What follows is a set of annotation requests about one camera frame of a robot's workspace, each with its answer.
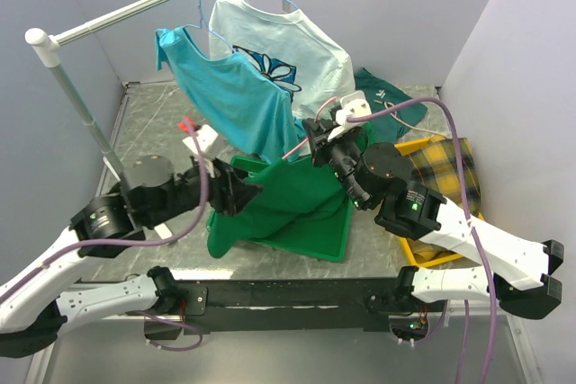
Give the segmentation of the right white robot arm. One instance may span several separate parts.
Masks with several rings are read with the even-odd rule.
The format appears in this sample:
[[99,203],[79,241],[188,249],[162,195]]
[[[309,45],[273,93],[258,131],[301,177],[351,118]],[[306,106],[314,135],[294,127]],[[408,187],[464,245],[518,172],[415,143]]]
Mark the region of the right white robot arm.
[[439,246],[474,261],[470,268],[401,268],[395,303],[411,311],[440,300],[492,300],[516,317],[539,320],[562,302],[563,285],[553,274],[563,263],[563,245],[514,236],[474,216],[445,195],[411,180],[411,161],[391,143],[360,148],[360,128],[334,121],[302,123],[317,167],[328,166],[353,204],[376,210],[376,225],[388,232]]

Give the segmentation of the pink wire hanger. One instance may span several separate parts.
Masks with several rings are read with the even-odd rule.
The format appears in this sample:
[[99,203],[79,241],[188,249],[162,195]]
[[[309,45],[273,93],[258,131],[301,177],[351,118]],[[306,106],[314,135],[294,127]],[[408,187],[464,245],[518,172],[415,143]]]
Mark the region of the pink wire hanger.
[[283,160],[287,160],[291,155],[300,152],[301,148],[304,147],[305,145],[309,144],[311,139],[314,138],[314,134],[315,132],[311,129],[313,124],[316,124],[318,122],[318,120],[320,119],[320,115],[321,113],[333,102],[335,102],[337,100],[336,96],[332,96],[329,99],[327,99],[327,101],[325,101],[316,111],[315,117],[313,122],[308,126],[305,127],[303,125],[303,128],[306,132],[306,138],[301,141],[298,145],[296,145],[292,150],[290,150],[289,152],[287,152],[284,156],[283,156]]

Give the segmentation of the turquoise t shirt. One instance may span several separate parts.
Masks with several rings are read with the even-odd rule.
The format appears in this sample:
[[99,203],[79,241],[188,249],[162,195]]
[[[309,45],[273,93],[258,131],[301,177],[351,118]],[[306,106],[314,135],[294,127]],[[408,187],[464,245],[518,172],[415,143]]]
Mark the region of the turquoise t shirt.
[[208,123],[245,154],[271,164],[303,155],[303,130],[287,91],[235,52],[210,59],[184,27],[155,31],[157,69],[168,67]]

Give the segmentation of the white flower print t shirt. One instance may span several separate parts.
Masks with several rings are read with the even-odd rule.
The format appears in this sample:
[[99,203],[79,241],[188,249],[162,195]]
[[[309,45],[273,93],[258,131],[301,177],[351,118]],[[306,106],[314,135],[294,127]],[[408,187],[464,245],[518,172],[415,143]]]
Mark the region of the white flower print t shirt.
[[217,0],[209,26],[210,56],[242,54],[288,92],[296,118],[310,118],[329,98],[356,88],[351,57],[300,9],[277,14],[247,0]]

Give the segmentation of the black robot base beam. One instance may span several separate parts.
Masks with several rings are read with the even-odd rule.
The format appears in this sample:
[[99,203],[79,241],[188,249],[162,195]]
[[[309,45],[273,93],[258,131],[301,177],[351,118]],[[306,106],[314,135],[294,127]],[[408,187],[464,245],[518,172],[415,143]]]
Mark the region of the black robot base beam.
[[361,328],[386,332],[391,317],[440,312],[446,302],[426,304],[410,295],[413,268],[398,277],[300,280],[178,281],[166,267],[146,275],[158,283],[150,308],[176,315],[203,334]]

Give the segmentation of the yellow plaid cloth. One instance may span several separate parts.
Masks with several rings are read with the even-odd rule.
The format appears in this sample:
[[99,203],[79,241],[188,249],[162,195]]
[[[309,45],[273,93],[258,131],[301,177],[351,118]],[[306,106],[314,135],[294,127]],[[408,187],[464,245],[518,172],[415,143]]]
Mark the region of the yellow plaid cloth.
[[[463,178],[469,211],[481,213],[481,185],[476,173],[472,147],[468,138],[459,138]],[[433,137],[422,149],[408,154],[414,169],[411,179],[444,194],[463,207],[454,143],[450,138]]]

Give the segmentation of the yellow plastic tray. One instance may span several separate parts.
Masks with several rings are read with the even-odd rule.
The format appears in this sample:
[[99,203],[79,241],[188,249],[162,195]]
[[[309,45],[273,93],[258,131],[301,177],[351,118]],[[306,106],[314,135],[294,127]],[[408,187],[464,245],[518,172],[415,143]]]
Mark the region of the yellow plastic tray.
[[[408,157],[408,154],[426,146],[432,138],[433,137],[420,138],[408,141],[406,143],[399,143],[395,147],[400,151],[402,155]],[[400,245],[409,263],[416,266],[432,267],[442,263],[449,263],[461,258],[460,255],[454,252],[449,252],[440,246],[428,245],[419,240],[401,238]]]

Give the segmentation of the dark teal shorts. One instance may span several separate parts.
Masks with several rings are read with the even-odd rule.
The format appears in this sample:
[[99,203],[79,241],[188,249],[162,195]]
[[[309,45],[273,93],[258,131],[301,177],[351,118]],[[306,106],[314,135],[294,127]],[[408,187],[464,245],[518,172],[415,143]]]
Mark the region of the dark teal shorts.
[[[367,69],[359,68],[354,73],[355,87],[364,92],[372,113],[386,110],[398,103],[410,101],[411,98],[396,86],[372,75]],[[410,131],[410,126],[416,126],[422,121],[428,108],[416,103],[387,116],[371,121],[376,142],[395,144]]]

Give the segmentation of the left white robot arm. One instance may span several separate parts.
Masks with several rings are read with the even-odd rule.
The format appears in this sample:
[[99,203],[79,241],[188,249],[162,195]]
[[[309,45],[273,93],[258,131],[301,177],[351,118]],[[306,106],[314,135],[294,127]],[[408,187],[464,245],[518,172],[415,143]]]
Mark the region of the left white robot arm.
[[235,216],[263,191],[248,172],[219,159],[176,173],[169,159],[144,156],[119,181],[92,199],[40,257],[1,288],[1,355],[23,358],[59,336],[105,317],[128,312],[166,314],[184,292],[166,267],[130,281],[71,292],[83,272],[144,246],[144,231],[206,206]]

